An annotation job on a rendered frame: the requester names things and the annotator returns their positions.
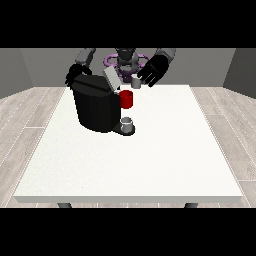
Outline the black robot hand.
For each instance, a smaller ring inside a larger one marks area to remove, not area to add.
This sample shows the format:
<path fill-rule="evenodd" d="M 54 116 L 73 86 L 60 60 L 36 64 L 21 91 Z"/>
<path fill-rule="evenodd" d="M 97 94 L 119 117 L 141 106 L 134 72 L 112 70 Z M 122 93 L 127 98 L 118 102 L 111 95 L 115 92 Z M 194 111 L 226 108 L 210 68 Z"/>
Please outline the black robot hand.
<path fill-rule="evenodd" d="M 164 55 L 155 55 L 137 73 L 137 77 L 152 87 L 165 75 L 168 68 L 168 58 Z"/>
<path fill-rule="evenodd" d="M 74 79 L 78 76 L 81 75 L 82 73 L 86 74 L 86 75 L 91 75 L 92 71 L 84 66 L 84 65 L 80 65 L 80 64 L 73 64 L 68 71 L 68 74 L 66 75 L 66 79 L 65 79 L 65 84 L 70 87 L 72 85 L 72 83 L 74 82 Z"/>

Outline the small grey coffee pod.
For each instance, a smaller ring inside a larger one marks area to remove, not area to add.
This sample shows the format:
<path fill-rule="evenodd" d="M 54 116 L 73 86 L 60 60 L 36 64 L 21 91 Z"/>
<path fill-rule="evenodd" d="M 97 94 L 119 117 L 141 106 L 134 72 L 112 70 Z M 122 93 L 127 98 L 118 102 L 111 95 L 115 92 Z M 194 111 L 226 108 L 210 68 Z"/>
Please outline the small grey coffee pod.
<path fill-rule="evenodd" d="M 131 87 L 133 89 L 140 89 L 141 88 L 141 80 L 137 77 L 136 74 L 132 75 Z"/>

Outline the black coffee machine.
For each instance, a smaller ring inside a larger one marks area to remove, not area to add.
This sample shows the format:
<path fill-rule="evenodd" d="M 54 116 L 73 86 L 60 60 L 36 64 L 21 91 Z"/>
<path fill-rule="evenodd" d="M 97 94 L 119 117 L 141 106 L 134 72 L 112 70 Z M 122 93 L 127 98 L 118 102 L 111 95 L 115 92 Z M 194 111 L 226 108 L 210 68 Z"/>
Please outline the black coffee machine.
<path fill-rule="evenodd" d="M 107 79 L 98 75 L 78 75 L 71 85 L 79 122 L 100 133 L 116 132 L 123 136 L 135 133 L 121 131 L 120 92 L 111 90 Z"/>

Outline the pale grey machine lid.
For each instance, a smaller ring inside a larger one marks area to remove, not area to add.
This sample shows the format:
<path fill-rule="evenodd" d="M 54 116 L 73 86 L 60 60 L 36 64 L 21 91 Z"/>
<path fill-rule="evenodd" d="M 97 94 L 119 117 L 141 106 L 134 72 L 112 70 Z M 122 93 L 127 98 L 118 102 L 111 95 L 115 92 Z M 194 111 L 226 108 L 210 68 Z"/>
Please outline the pale grey machine lid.
<path fill-rule="evenodd" d="M 109 66 L 103 70 L 103 75 L 107 79 L 112 91 L 116 91 L 121 86 L 121 80 L 119 79 L 113 66 Z"/>

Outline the red pod holder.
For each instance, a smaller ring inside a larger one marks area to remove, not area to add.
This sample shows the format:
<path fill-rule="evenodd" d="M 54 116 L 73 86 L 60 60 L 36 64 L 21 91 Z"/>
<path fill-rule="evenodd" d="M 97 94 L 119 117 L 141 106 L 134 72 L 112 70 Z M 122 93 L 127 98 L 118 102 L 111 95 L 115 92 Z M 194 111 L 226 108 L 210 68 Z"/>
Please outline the red pod holder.
<path fill-rule="evenodd" d="M 133 92 L 130 90 L 122 90 L 119 93 L 120 107 L 123 109 L 129 109 L 133 106 Z"/>

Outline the small grey cup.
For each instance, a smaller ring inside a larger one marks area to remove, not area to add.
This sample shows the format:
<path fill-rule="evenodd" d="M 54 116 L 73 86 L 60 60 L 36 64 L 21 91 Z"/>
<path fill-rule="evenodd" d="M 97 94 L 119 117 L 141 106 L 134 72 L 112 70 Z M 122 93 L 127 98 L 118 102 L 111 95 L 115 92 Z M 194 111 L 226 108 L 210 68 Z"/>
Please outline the small grey cup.
<path fill-rule="evenodd" d="M 120 120 L 120 124 L 121 124 L 121 131 L 124 133 L 129 133 L 133 129 L 133 121 L 130 117 L 123 117 Z"/>

